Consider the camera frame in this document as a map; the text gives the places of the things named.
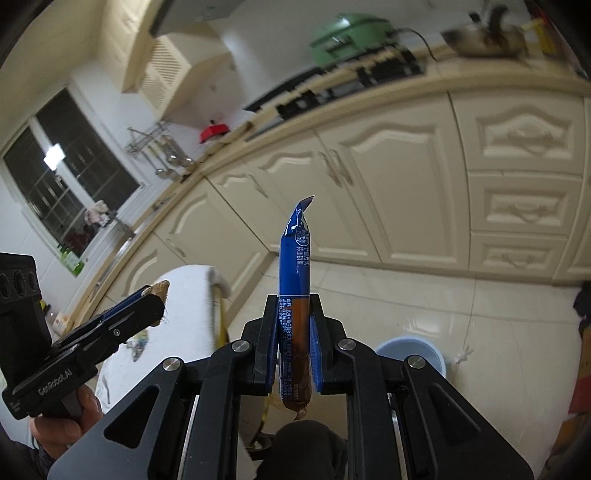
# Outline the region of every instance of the red object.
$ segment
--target red object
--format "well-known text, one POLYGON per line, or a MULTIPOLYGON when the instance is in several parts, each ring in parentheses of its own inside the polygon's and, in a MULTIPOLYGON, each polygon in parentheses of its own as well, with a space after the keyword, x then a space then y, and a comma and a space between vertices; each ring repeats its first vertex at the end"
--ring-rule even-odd
POLYGON ((226 124, 214 124, 212 123, 209 127, 207 127, 203 132, 201 132, 201 141, 200 143, 205 143, 211 137, 215 137, 217 135, 225 135, 230 131, 229 127, 226 124))

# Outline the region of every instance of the blue bucket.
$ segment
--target blue bucket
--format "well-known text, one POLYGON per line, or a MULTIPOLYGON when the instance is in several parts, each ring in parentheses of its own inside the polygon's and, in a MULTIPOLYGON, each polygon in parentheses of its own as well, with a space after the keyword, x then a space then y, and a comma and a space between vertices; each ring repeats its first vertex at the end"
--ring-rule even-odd
POLYGON ((429 362, 442 377, 446 376, 445 361, 439 349, 424 338, 405 335, 388 340, 376 348, 378 355, 404 360, 409 355, 420 355, 429 362))

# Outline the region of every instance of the range hood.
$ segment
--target range hood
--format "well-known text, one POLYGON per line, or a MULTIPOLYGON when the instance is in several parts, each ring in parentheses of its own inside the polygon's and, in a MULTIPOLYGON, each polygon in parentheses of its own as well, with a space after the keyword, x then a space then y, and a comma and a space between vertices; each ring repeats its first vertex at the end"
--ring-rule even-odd
POLYGON ((164 0, 154 19, 153 37, 166 35, 186 25, 229 16, 244 0, 164 0))

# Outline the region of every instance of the window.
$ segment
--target window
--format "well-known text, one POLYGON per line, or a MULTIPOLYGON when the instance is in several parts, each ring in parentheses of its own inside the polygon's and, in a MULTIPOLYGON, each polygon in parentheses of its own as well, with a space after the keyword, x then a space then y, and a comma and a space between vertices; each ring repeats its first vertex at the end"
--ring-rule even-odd
POLYGON ((98 231, 85 223, 85 210, 98 200, 117 210, 139 186, 66 90, 29 120, 4 160, 31 210, 78 257, 98 231), (45 159, 54 145, 64 157, 52 170, 45 159))

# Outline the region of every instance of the green pot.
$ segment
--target green pot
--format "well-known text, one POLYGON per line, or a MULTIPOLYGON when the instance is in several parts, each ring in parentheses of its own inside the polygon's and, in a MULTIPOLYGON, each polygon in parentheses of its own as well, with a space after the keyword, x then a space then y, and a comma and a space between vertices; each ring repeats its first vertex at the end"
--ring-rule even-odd
POLYGON ((312 58, 322 69, 385 45, 397 44, 396 30, 371 14, 339 14, 337 21, 321 29, 311 44, 312 58))

